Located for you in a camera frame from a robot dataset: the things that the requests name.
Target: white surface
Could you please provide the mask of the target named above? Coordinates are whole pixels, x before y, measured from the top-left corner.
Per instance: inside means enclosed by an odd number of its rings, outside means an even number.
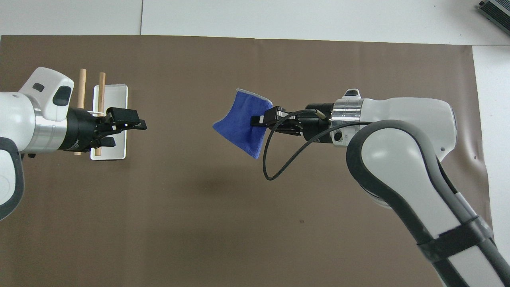
[[[477,246],[450,256],[448,259],[469,287],[505,287]]]
[[[110,107],[128,108],[128,86],[126,85],[106,85],[105,86],[105,110]],[[98,90],[94,87],[93,111],[97,112],[98,106]],[[126,131],[119,134],[111,135],[115,139],[114,147],[101,147],[101,155],[95,155],[95,149],[90,151],[90,159],[92,160],[113,160],[125,159],[126,157]]]
[[[35,130],[34,106],[26,95],[0,92],[0,136],[10,138],[19,151],[30,143]]]
[[[494,239],[510,262],[510,47],[473,47]]]
[[[145,0],[142,35],[509,45],[479,0]]]
[[[139,35],[142,0],[0,0],[0,35]]]
[[[0,150],[0,205],[6,203],[14,194],[16,173],[11,155]]]
[[[453,150],[457,128],[450,105],[444,101],[425,98],[391,98],[383,101],[365,99],[361,109],[362,122],[397,119],[417,126],[425,132],[439,161]]]
[[[397,129],[372,133],[361,157],[375,177],[404,198],[433,238],[461,224],[430,182],[420,148],[408,133]]]

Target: black cable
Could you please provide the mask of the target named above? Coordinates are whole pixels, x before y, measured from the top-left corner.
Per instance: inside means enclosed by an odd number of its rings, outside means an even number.
[[[291,112],[289,113],[288,115],[284,116],[281,120],[279,120],[274,126],[273,128],[271,129],[271,132],[269,133],[269,136],[267,137],[267,141],[266,141],[266,146],[264,147],[264,156],[263,156],[263,159],[262,159],[262,169],[264,171],[264,177],[266,177],[267,180],[274,180],[276,179],[278,176],[280,176],[280,174],[282,174],[282,172],[284,172],[284,170],[290,165],[290,163],[307,147],[309,146],[311,143],[315,142],[318,138],[332,132],[332,131],[335,131],[335,130],[338,130],[338,129],[342,129],[342,128],[345,128],[345,127],[350,127],[350,126],[357,126],[357,125],[369,125],[371,124],[371,122],[352,122],[352,123],[346,123],[346,124],[342,124],[342,125],[338,125],[338,126],[334,126],[334,127],[331,127],[327,130],[324,130],[318,134],[316,134],[314,137],[312,137],[311,139],[309,139],[304,145],[302,145],[290,158],[289,160],[287,160],[287,162],[284,164],[284,166],[282,166],[282,168],[274,175],[274,176],[269,176],[267,174],[267,169],[266,169],[266,156],[267,156],[267,149],[269,147],[269,142],[271,141],[271,138],[273,137],[273,134],[274,132],[276,131],[276,129],[278,128],[278,126],[280,124],[282,124],[284,121],[288,120],[290,117],[292,116],[295,116],[295,115],[299,115],[299,114],[303,114],[303,113],[316,113],[317,110],[316,109],[304,109],[304,110],[299,110],[299,111],[295,111],[295,112]]]

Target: white tray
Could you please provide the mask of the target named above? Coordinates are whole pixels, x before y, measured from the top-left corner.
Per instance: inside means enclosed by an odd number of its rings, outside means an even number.
[[[128,86],[126,85],[105,85],[105,110],[114,108],[128,108]],[[94,87],[94,101],[92,104],[92,111],[97,112],[97,94],[99,86]],[[125,159],[126,157],[126,131],[119,134],[111,135],[115,139],[114,147],[101,147],[101,155],[95,156],[92,149],[90,151],[90,159],[92,160],[115,160]]]

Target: black strap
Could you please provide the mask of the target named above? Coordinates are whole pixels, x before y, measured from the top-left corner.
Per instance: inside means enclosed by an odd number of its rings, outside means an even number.
[[[439,238],[418,245],[421,252],[432,263],[464,251],[492,238],[492,230],[480,217],[457,226],[439,235]]]

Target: silver metal ring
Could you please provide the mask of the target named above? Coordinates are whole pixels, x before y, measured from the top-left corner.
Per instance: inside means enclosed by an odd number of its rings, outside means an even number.
[[[363,99],[339,99],[331,111],[330,127],[350,122],[359,122]],[[351,138],[360,130],[359,126],[346,127],[330,133],[335,146],[347,146]]]

